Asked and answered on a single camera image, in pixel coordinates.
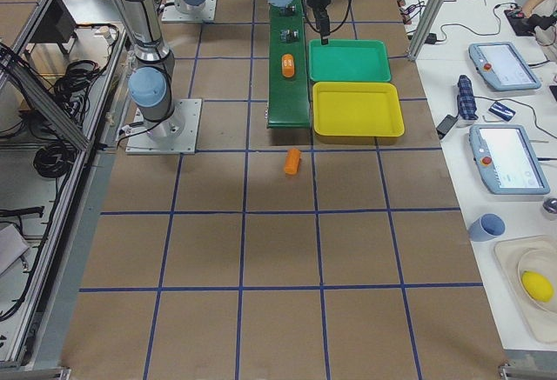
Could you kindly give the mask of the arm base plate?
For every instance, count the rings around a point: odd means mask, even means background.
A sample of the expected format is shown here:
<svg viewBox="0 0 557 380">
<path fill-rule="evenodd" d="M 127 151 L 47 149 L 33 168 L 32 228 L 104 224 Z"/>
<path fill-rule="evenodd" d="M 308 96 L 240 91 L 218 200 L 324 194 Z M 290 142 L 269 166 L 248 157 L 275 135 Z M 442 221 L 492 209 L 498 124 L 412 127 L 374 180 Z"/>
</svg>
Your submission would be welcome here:
<svg viewBox="0 0 557 380">
<path fill-rule="evenodd" d="M 201 99 L 174 99 L 173 115 L 153 130 L 153 123 L 143 124 L 143 114 L 136 108 L 134 121 L 141 122 L 127 135 L 128 155 L 194 154 L 197 148 L 198 126 L 202 110 Z"/>
<path fill-rule="evenodd" d="M 213 23 L 218 0 L 166 0 L 163 23 Z"/>
</svg>

